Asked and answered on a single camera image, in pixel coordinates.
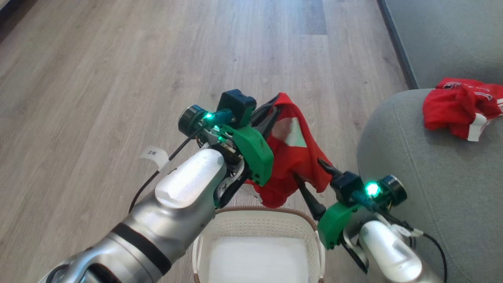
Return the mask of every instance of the green plastic part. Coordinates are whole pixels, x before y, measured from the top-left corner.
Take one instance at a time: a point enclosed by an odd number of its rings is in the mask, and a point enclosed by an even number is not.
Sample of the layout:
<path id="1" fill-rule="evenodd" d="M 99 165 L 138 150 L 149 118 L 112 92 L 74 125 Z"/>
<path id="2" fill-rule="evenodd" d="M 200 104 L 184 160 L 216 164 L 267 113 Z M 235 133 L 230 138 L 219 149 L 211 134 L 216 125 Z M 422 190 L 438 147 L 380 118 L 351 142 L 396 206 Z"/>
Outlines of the green plastic part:
<path id="1" fill-rule="evenodd" d="M 234 143 L 248 163 L 251 170 L 252 180 L 264 186 L 273 172 L 273 151 L 259 131 L 250 125 L 234 129 L 228 125 L 223 125 L 220 131 L 232 135 Z"/>
<path id="2" fill-rule="evenodd" d="M 359 208 L 359 204 L 347 207 L 338 202 L 326 210 L 318 222 L 319 238 L 325 249 L 332 250 L 336 245 L 339 245 L 339 239 L 344 227 L 349 223 L 351 215 Z"/>

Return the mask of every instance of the wooden floor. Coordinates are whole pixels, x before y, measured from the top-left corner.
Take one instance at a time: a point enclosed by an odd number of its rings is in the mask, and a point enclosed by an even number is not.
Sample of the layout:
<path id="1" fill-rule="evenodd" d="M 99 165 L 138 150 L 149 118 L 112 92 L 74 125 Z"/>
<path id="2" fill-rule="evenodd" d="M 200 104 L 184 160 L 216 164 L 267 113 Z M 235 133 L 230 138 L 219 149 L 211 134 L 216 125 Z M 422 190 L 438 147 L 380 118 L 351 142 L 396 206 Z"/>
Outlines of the wooden floor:
<path id="1" fill-rule="evenodd" d="M 5 283 L 38 282 L 125 217 L 155 170 L 138 155 L 172 152 L 189 105 L 215 109 L 234 88 L 259 103 L 286 92 L 331 161 L 356 171 L 369 115 L 406 88 L 375 0 L 32 0 L 16 11 L 0 28 Z M 297 194 L 286 206 L 307 211 Z M 186 256 L 162 281 L 191 273 Z M 326 282 L 364 280 L 342 248 L 327 253 Z"/>

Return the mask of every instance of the red fabric with white patch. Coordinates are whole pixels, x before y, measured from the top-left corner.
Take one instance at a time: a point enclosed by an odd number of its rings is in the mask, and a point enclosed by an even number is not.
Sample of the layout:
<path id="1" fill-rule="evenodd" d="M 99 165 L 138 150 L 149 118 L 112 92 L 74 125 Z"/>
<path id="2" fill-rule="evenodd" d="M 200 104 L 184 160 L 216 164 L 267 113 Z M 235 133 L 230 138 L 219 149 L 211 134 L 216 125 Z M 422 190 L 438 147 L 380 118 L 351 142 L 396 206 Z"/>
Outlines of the red fabric with white patch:
<path id="1" fill-rule="evenodd" d="M 274 153 L 273 173 L 264 187 L 254 184 L 262 204 L 270 208 L 283 205 L 298 189 L 293 173 L 313 185 L 318 193 L 325 191 L 331 180 L 317 162 L 318 158 L 329 161 L 312 137 L 304 116 L 286 93 L 278 95 L 274 106 L 282 105 L 283 111 L 267 139 Z"/>
<path id="2" fill-rule="evenodd" d="M 427 129 L 448 128 L 477 142 L 490 120 L 503 115 L 503 86 L 445 78 L 426 97 L 423 115 Z"/>

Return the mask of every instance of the sofa seam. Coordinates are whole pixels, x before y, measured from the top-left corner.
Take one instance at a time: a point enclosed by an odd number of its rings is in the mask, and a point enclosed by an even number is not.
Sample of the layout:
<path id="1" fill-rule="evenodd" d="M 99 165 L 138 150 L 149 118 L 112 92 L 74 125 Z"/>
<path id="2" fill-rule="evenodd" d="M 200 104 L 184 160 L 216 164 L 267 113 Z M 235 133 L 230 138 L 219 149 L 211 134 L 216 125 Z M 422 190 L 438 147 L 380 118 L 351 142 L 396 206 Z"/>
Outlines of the sofa seam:
<path id="1" fill-rule="evenodd" d="M 405 154 L 407 156 L 407 159 L 408 159 L 408 162 L 410 164 L 410 166 L 412 167 L 412 171 L 414 173 L 414 177 L 416 178 L 416 181 L 418 182 L 420 188 L 421 188 L 421 196 L 423 197 L 423 201 L 425 202 L 425 205 L 426 207 L 428 208 L 427 211 L 425 211 L 429 217 L 429 221 L 433 224 L 433 227 L 435 229 L 435 231 L 437 232 L 437 235 L 439 235 L 440 239 L 441 239 L 441 242 L 444 244 L 444 247 L 447 251 L 447 255 L 449 256 L 449 258 L 452 260 L 452 263 L 454 265 L 454 268 L 466 279 L 468 280 L 469 282 L 475 282 L 473 281 L 472 279 L 468 278 L 467 275 L 465 275 L 461 270 L 460 268 L 458 267 L 458 263 L 456 262 L 456 260 L 454 259 L 454 257 L 451 255 L 450 251 L 449 251 L 449 248 L 448 246 L 445 244 L 446 241 L 442 235 L 442 233 L 440 233 L 440 230 L 438 228 L 438 225 L 437 225 L 437 220 L 436 218 L 434 217 L 434 214 L 433 214 L 433 209 L 432 209 L 432 205 L 430 204 L 430 202 L 428 201 L 429 198 L 428 196 L 426 196 L 426 193 L 425 191 L 423 190 L 424 186 L 423 186 L 423 183 L 421 182 L 421 179 L 420 179 L 420 174 L 419 174 L 419 171 L 417 170 L 417 167 L 415 165 L 415 162 L 412 158 L 412 154 L 411 154 L 411 150 L 410 150 L 410 147 L 408 145 L 408 142 L 407 142 L 407 139 L 405 138 L 405 130 L 403 129 L 403 126 L 401 124 L 401 120 L 398 116 L 398 111 L 397 111 L 397 107 L 396 107 L 396 104 L 394 102 L 392 102 L 392 106 L 393 106 L 393 114 L 394 114 L 394 120 L 395 120 L 395 126 L 397 126 L 397 128 L 399 129 L 399 134 L 400 134 L 400 137 L 401 137 L 401 142 L 402 142 L 402 146 L 403 148 L 405 149 Z"/>

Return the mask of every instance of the perforated basket wall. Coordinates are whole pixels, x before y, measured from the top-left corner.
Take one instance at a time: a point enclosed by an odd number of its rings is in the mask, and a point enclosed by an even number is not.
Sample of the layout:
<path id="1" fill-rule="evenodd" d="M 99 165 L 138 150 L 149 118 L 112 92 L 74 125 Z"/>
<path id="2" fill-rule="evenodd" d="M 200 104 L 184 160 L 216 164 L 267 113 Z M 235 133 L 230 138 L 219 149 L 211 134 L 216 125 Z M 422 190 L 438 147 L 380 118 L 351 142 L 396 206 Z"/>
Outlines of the perforated basket wall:
<path id="1" fill-rule="evenodd" d="M 196 239 L 192 266 L 196 283 L 207 283 L 211 243 L 220 237 L 287 237 L 303 239 L 307 248 L 309 283 L 322 283 L 325 249 L 316 224 L 307 215 L 292 209 L 233 207 L 221 209 Z"/>

